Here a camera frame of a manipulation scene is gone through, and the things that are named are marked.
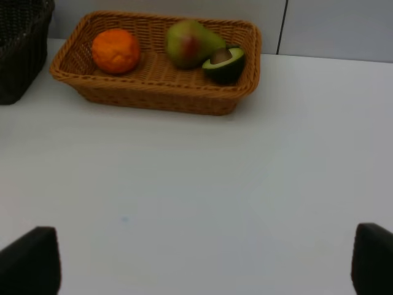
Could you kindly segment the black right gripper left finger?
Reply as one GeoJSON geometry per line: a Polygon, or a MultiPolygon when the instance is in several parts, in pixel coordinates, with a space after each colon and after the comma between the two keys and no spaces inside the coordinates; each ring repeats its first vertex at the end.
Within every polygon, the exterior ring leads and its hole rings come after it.
{"type": "Polygon", "coordinates": [[[35,227],[1,250],[1,294],[58,294],[60,287],[54,227],[35,227]]]}

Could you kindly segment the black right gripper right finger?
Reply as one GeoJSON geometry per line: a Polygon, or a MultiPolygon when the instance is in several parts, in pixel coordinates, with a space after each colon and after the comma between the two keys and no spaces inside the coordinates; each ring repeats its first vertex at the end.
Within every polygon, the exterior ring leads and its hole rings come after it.
{"type": "Polygon", "coordinates": [[[392,232],[375,223],[357,226],[351,280],[356,294],[392,294],[392,232]]]}

